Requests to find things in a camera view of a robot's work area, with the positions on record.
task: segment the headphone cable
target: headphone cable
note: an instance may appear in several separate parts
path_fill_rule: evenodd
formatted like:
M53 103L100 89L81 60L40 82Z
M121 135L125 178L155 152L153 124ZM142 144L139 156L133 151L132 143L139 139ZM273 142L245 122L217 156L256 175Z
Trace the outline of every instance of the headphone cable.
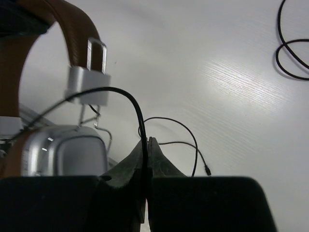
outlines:
M43 111L35 119L33 119L26 127L24 127L23 130L21 130L19 133L14 135L11 139L7 140L6 143L9 143L13 140L16 140L18 137L20 137L22 134L24 134L26 131L28 131L32 126L34 126L35 123L40 121L48 113L52 112L53 110L55 110L59 106L63 105L64 103L69 102L76 97L80 97L80 96L90 94L90 93L95 93L95 92L102 92L102 91L111 91L111 92L119 93L119 94L127 97L131 101L131 103L133 104L135 111L136 111L136 114L137 114L138 121L139 121L139 128L141 129L140 131L141 131L141 146L142 146L142 153L143 153L143 164L144 164L144 166L147 166L147 160L148 160L147 136L146 136L145 124L144 124L144 119L143 119L143 115L142 115L140 106L131 94L129 94L128 92L126 92L126 91L124 91L120 88L115 88L115 87L98 87L98 88L88 89L88 90L85 90L85 91L82 91L82 92L79 92L79 93L72 94L72 95L68 96L67 98L65 98L63 100L58 101L53 106L51 106L47 110Z
M186 128L186 130L191 134L191 136L192 136L192 138L193 138L193 140L194 140L195 145L192 145L192 144L190 144L190 143L188 143L188 142L182 142L182 141L173 141L173 142L158 143L158 144L159 144L159 145L186 144L186 145L189 145L189 146L195 148L195 150L196 150L196 155L195 155L194 167L193 167L193 171L192 171L192 175L191 175L191 176L193 177L193 176L195 175L195 172L196 172L196 169L197 169L197 158L198 158L198 154L199 154L200 157L202 158L202 161L203 161L203 163L204 163L204 170L205 170L206 174L207 174L208 176L211 175L211 171L210 171L208 165L206 164L206 161L205 161L205 159L204 159L202 153L200 152L199 148L197 147L197 140L196 140L195 136L193 135L193 133L191 132L191 130L190 130L186 125L184 125L183 123L181 123L181 122L179 122L179 121L177 121L177 120L175 120L175 119L169 118L169 117L150 117L150 118L146 119L146 120L144 121L144 123L147 122L147 121L149 121L149 120L152 120L152 119L163 119L163 120L173 121L173 122L176 122L176 123L178 123L179 125L183 126L184 128ZM139 134L139 136L141 137L140 128L138 128L138 134Z
M286 0L283 0L281 5L280 5L280 8L279 8L279 11L278 11L278 17L277 17L277 27L278 27L278 34L279 34L279 37L280 37L280 40L282 42L282 44L277 48L276 50L276 54L275 54L275 59L276 59L276 63L278 65L278 67L284 72L286 73L287 75L293 77L293 78L296 78L296 79L299 79L299 80L303 80L303 81L309 81L309 78L308 77L301 77L301 76L298 76L298 75L295 75L289 71L287 71L281 64L280 62L280 59L279 59L279 53L281 51L281 49L283 47L286 48L286 50L290 53L290 55L298 62L298 64L300 64L302 67L304 67L305 69L309 70L309 65L306 64L301 58L299 58L295 52L289 47L288 44L293 44L293 43L299 43L299 42L309 42L309 39L298 39L298 40L291 40L291 41L288 41L286 42L284 37L283 37L283 34L282 34L282 30L281 30L281 14L282 14L282 9L283 9L283 6L285 4Z

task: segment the coiled black cable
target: coiled black cable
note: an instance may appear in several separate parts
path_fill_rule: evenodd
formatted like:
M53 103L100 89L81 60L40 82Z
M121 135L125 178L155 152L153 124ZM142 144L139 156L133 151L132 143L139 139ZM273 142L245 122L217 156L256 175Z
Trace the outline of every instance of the coiled black cable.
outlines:
M281 14L282 14L282 9L283 9L283 6L285 4L286 0L283 0L281 5L280 5L280 8L279 8L279 11L278 11L278 17L277 17L277 27L278 27L278 34L279 34L279 38L282 42L282 44L278 47L278 49L276 50L276 55L275 55L275 59L276 59L276 63L278 65L278 67L287 75L293 77L293 78L296 78L296 79L299 79L299 80L304 80L304 81L309 81L309 77L301 77L301 76L298 76L298 75L295 75L289 71L287 71L281 64L280 62L280 59L279 59L279 53L281 51L281 49L283 47L286 48L286 50L291 54L291 56L301 65L303 66L305 69L308 69L309 70L309 65L306 64L301 58L299 58L295 52L289 47L289 44L293 44L293 43L299 43L299 42L309 42L309 39L298 39L298 40L291 40L291 41L288 41L286 42L284 37L283 37L283 34L282 34L282 30L281 30Z
M186 144L186 145L189 145L189 146L195 148L195 150L196 150L196 155L195 155L194 167L193 167L193 171L192 171L192 177L195 175L195 172L196 172L196 169L197 169L197 157L198 157L198 154L199 154L200 157L202 158L202 161L203 161L203 163L204 163L204 170L205 170L206 174L207 174L207 175L211 175L211 171L210 171L208 165L206 164L206 161L205 161L205 159L204 159L202 153L200 152L200 150L199 150L198 147L197 147L197 140L195 139L195 136L193 135L193 133L191 132L191 130L190 130L186 125L184 125L183 123L181 123L181 122L179 122L179 121L177 121L177 120L175 120L175 119L169 118L169 117L150 117L150 118L146 119L146 120L144 121L144 123L147 122L147 121L149 121L149 120L151 120L151 119L164 119L164 120L173 121L173 122L176 122L176 123L182 125L184 128L186 128L187 131L191 134L191 136L192 136L192 138L193 138L193 140L194 140L195 146L192 145L192 144L190 144L190 143L188 143L188 142L182 142L182 141L173 141L173 142L158 143L158 144L159 144L159 145ZM141 137L140 128L138 128L138 134L139 134L139 136Z

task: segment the white table surface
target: white table surface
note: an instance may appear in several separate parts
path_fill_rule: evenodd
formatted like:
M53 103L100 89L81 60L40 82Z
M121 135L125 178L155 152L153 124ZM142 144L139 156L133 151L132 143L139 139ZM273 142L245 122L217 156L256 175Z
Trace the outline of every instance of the white table surface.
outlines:
M245 175L265 190L281 232L309 228L309 83L274 66L281 0L71 0L93 19L108 46L112 86L136 97L144 117L169 116L192 129L214 175ZM309 38L309 2L287 0L287 40ZM295 44L309 61L307 44ZM282 53L283 64L303 74ZM63 97L68 58L59 26L35 44L26 63L20 101L40 112ZM75 124L79 106L47 118ZM111 157L136 145L137 119L127 99L110 94L100 125L114 136ZM192 141L172 122L149 122L159 141ZM162 147L190 175L194 150ZM197 175L205 175L199 159Z

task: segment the headphones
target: headphones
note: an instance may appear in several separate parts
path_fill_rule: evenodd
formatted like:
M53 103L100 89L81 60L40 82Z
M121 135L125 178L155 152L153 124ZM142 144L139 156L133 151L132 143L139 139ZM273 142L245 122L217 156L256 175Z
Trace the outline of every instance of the headphones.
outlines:
M89 41L100 42L100 37L85 12L64 0L14 2L49 26L56 21L59 23L67 44L70 73L91 69L102 74L102 67L105 67L104 45L91 43L92 53L89 54ZM1 135L13 136L22 129L18 103L20 77L28 53L38 37L16 36L0 40ZM68 86L71 88L72 85L69 79ZM108 170L106 153L103 140L93 128L52 126L29 130L13 141L8 154L0 158L0 178L101 175Z

